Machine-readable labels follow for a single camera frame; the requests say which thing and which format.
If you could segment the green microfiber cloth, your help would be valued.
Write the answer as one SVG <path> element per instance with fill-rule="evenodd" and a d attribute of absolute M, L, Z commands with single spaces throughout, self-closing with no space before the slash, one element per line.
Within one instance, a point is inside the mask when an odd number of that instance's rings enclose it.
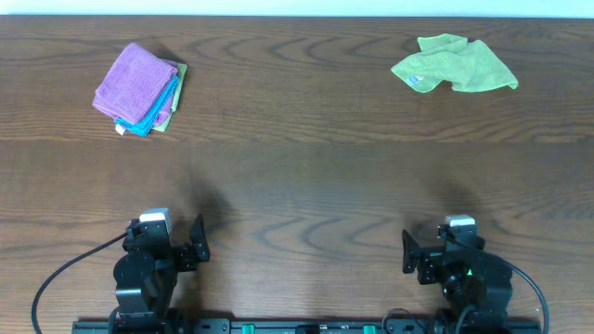
<path fill-rule="evenodd" d="M 480 93 L 519 86 L 517 78 L 480 40 L 443 33 L 417 39 L 420 51 L 392 66 L 391 72 L 419 93 L 443 82 L 457 92 Z"/>

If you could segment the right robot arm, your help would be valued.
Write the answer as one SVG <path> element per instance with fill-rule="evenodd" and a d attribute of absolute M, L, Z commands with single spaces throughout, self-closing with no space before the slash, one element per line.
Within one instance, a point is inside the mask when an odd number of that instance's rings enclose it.
<path fill-rule="evenodd" d="M 495 333 L 505 329 L 512 287 L 511 270 L 484 253 L 485 240 L 474 224 L 438 226 L 442 246 L 422 247 L 402 232 L 405 274 L 421 285 L 438 284 L 449 308 L 438 312 L 426 333 Z"/>

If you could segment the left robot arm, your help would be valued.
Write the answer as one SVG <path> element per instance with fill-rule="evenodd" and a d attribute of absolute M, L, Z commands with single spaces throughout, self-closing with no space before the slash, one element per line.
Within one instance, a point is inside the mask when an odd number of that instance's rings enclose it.
<path fill-rule="evenodd" d="M 123 256 L 114 266 L 118 307 L 108 320 L 109 333 L 191 333 L 186 316 L 170 307 L 177 277 L 210 260 L 203 216 L 189 230 L 189 242 L 174 246 L 166 208 L 151 209 L 125 230 Z"/>

